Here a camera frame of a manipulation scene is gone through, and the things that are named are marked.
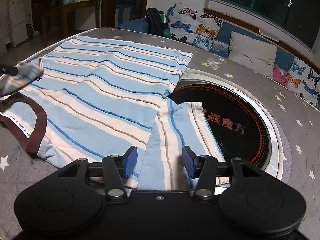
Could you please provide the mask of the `blue white striped shirt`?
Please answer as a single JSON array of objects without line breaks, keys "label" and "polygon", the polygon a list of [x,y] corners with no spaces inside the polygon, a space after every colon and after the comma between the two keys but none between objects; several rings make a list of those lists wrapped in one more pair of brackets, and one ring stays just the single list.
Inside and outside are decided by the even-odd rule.
[{"label": "blue white striped shirt", "polygon": [[1,122],[25,152],[57,168],[135,146],[127,188],[190,189],[196,179],[182,163],[185,146],[224,161],[200,100],[169,97],[192,58],[177,49],[76,36],[17,65],[31,72],[8,78]]}]

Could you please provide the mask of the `black round induction cooktop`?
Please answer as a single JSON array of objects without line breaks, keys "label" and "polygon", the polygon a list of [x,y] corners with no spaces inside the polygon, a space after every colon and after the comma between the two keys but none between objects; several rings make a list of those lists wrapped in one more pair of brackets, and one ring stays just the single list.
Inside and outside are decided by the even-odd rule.
[{"label": "black round induction cooktop", "polygon": [[201,102],[204,116],[227,162],[235,157],[263,169],[271,138],[258,112],[235,92],[209,83],[184,83],[169,96],[176,104]]}]

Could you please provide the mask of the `white refrigerator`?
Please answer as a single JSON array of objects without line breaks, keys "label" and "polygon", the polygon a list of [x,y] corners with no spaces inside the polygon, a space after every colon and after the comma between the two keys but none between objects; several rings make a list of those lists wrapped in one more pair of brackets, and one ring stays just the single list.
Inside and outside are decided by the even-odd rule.
[{"label": "white refrigerator", "polygon": [[10,40],[15,47],[28,39],[25,0],[8,0]]}]

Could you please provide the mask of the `brown wooden side table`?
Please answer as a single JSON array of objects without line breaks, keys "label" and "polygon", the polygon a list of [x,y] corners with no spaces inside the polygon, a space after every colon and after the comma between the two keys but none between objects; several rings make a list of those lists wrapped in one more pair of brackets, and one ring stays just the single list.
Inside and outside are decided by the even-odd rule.
[{"label": "brown wooden side table", "polygon": [[46,9],[41,14],[42,33],[47,38],[49,23],[53,17],[59,17],[63,37],[69,37],[79,30],[80,24],[93,18],[93,27],[100,27],[100,1],[85,0],[80,2],[58,5]]}]

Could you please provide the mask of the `pink cloth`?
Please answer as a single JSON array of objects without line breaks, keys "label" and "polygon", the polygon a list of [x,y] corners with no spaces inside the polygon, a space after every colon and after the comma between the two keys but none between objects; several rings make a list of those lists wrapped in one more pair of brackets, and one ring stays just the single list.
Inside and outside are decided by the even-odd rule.
[{"label": "pink cloth", "polygon": [[286,79],[286,72],[279,68],[277,64],[275,64],[273,67],[273,80],[283,87],[287,87],[289,83]]}]

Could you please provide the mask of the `plain grey pillow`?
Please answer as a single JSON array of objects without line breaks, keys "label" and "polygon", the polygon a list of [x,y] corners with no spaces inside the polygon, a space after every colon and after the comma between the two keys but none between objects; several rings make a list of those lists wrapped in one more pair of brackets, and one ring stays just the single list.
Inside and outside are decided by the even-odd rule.
[{"label": "plain grey pillow", "polygon": [[228,59],[265,77],[273,77],[277,47],[240,33],[231,32]]}]

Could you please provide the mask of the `blue sofa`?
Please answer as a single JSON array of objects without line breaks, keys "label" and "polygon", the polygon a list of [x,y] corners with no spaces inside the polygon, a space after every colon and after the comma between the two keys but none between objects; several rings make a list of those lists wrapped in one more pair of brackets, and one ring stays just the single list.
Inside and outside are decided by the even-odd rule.
[{"label": "blue sofa", "polygon": [[142,18],[121,29],[163,36],[232,60],[300,96],[319,108],[319,75],[304,61],[260,36],[207,14],[196,21],[170,18],[166,22]]}]

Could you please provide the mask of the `right butterfly pillow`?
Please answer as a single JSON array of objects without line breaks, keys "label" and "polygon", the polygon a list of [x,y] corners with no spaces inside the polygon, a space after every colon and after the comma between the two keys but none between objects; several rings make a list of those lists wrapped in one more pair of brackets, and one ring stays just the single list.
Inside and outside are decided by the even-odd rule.
[{"label": "right butterfly pillow", "polygon": [[308,64],[295,58],[286,79],[289,90],[319,109],[319,75]]}]

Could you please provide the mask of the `butterfly pillow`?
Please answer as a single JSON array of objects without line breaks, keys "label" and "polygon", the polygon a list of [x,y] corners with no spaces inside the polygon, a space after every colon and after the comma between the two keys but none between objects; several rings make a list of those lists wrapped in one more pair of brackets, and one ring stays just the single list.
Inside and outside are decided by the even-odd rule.
[{"label": "butterfly pillow", "polygon": [[289,90],[319,109],[319,75],[308,64],[295,58],[286,79]]},{"label": "butterfly pillow", "polygon": [[213,15],[197,12],[181,3],[167,10],[171,39],[209,51],[223,26]]}]

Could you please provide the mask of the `left butterfly pillow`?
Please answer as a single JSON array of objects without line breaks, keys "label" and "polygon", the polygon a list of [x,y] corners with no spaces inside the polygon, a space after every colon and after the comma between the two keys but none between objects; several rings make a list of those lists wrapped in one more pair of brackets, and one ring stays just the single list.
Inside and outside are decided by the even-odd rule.
[{"label": "left butterfly pillow", "polygon": [[213,15],[197,12],[181,3],[167,10],[171,39],[209,51],[223,26]]}]

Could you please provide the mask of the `book on sofa ledge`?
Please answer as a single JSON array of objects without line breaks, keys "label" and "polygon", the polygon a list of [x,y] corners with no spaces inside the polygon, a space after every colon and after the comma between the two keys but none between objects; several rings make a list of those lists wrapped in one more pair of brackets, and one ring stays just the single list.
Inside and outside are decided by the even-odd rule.
[{"label": "book on sofa ledge", "polygon": [[273,34],[265,31],[264,29],[259,29],[259,35],[263,36],[265,38],[268,38],[269,40],[272,40],[274,42],[279,42],[279,38],[277,38],[276,36],[274,36]]}]

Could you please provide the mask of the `dark backpack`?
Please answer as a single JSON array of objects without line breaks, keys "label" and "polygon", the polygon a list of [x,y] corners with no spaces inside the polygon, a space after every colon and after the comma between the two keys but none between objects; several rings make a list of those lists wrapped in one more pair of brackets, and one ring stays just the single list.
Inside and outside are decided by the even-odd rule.
[{"label": "dark backpack", "polygon": [[148,33],[156,36],[171,37],[169,20],[166,14],[155,8],[146,10],[146,21],[148,23]]}]

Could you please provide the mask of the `dark green framed window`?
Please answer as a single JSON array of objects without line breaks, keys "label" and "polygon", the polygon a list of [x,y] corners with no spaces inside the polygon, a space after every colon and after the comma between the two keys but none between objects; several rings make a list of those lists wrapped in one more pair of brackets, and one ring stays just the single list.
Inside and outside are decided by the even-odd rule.
[{"label": "dark green framed window", "polygon": [[313,48],[319,31],[319,0],[221,0],[247,9]]}]

